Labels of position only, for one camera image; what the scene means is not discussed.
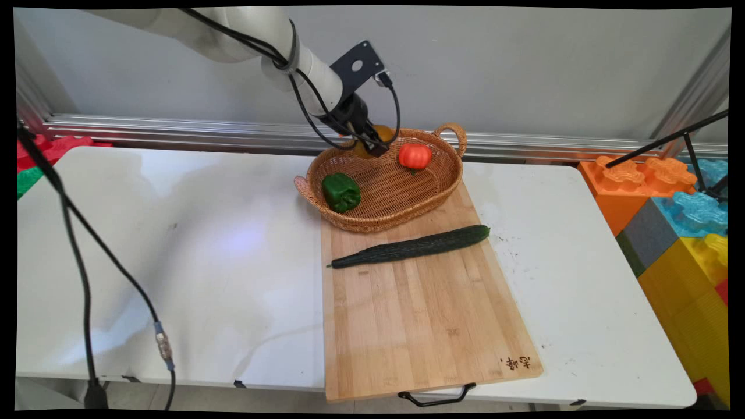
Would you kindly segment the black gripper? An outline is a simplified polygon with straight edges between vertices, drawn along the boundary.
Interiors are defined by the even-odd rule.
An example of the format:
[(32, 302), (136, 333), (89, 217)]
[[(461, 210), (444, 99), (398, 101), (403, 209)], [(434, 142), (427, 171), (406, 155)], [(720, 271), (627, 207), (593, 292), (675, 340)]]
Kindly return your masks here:
[(389, 126), (370, 123), (367, 104), (357, 93), (330, 112), (328, 127), (342, 136), (356, 135), (353, 153), (359, 158), (380, 158), (389, 151)]

